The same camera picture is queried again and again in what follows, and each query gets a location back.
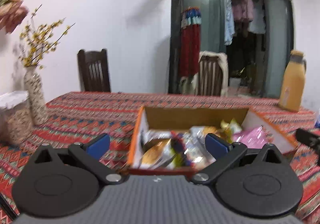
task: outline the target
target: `white wall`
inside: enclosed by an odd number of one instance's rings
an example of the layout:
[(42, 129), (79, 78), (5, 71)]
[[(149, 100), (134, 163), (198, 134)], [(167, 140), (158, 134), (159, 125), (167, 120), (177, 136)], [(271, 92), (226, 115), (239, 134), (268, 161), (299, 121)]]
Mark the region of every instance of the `white wall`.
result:
[(301, 9), (301, 34), (303, 51), (307, 60), (306, 85), (302, 104), (314, 111), (320, 109), (320, 0), (301, 0), (304, 4)]
[[(44, 58), (46, 68), (40, 73), (47, 101), (79, 90), (76, 53), (81, 48), (108, 48), (112, 91), (166, 92), (171, 0), (25, 0), (25, 4), (30, 9), (43, 4), (36, 17), (39, 23), (63, 17), (69, 24), (76, 22), (58, 50)], [(293, 4), (298, 29), (300, 1)], [(296, 47), (303, 50), (302, 35), (296, 32)], [(12, 50), (19, 33), (19, 28), (10, 36), (0, 32), (0, 93), (21, 88), (24, 72), (12, 76), (16, 60)]]

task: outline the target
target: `table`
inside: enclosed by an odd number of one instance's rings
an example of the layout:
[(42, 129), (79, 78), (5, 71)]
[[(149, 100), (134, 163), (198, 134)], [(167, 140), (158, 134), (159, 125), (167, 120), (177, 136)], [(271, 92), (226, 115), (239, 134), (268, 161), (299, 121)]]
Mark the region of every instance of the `table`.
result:
[[(142, 105), (170, 108), (251, 107), (288, 135), (292, 135), (299, 127), (313, 129), (313, 112), (301, 109), (298, 113), (292, 113), (279, 109), (276, 104), (277, 100), (274, 99), (67, 93), (47, 103), (49, 120), (35, 127), (33, 135), (19, 147), (0, 146), (0, 192), (18, 212), (11, 197), (12, 184), (30, 155), (43, 142), (62, 148), (74, 142), (87, 143), (103, 132), (109, 133), (110, 150), (100, 161), (111, 168), (121, 168), (125, 165), (136, 115)], [(306, 223), (318, 223), (320, 219), (320, 167), (316, 166), (316, 162), (315, 153), (303, 145), (299, 147), (291, 162), (291, 167), (303, 182), (305, 190), (297, 216)], [(0, 220), (1, 223), (10, 222), (2, 210)]]

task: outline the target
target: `chair backrest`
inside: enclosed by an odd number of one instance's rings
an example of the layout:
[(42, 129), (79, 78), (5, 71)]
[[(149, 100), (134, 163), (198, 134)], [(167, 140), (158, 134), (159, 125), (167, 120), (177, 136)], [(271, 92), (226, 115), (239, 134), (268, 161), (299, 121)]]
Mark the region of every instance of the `chair backrest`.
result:
[(110, 92), (107, 50), (78, 52), (78, 65), (85, 91)]
[(216, 56), (202, 56), (199, 61), (198, 95), (220, 96), (222, 70)]

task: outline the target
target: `thermos handle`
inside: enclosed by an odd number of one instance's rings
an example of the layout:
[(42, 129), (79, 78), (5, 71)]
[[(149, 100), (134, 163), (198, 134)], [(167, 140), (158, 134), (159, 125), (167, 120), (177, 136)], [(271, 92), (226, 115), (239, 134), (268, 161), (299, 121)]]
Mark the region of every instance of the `thermos handle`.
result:
[(302, 61), (304, 63), (304, 70), (305, 70), (304, 74), (306, 74), (306, 72), (307, 72), (307, 61), (306, 61), (306, 59), (303, 59)]

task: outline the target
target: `red fabric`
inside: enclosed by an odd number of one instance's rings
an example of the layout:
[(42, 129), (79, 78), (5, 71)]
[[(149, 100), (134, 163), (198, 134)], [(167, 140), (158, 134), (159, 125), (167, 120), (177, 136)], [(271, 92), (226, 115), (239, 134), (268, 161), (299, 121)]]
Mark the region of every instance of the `red fabric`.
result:
[(181, 52), (179, 76), (193, 76), (199, 71), (200, 25), (190, 25), (181, 29)]
[[(150, 95), (124, 93), (66, 93), (47, 103), (48, 121), (34, 129), (33, 135), (19, 147), (0, 145), (0, 192), (17, 212), (11, 189), (19, 172), (30, 155), (42, 143), (55, 148), (68, 147), (80, 141), (89, 142), (101, 133), (109, 133), (109, 151), (100, 162), (115, 169), (122, 168), (127, 160), (139, 108), (217, 108), (235, 109), (251, 107), (264, 119), (275, 124), (287, 135), (301, 127), (311, 130), (313, 112), (301, 108), (297, 113), (281, 110), (274, 99), (241, 99), (182, 95)], [(303, 182), (304, 196), (296, 216), (305, 224), (320, 223), (320, 168), (317, 154), (301, 145), (291, 161), (291, 167)], [(8, 224), (9, 218), (0, 209), (0, 223)]]

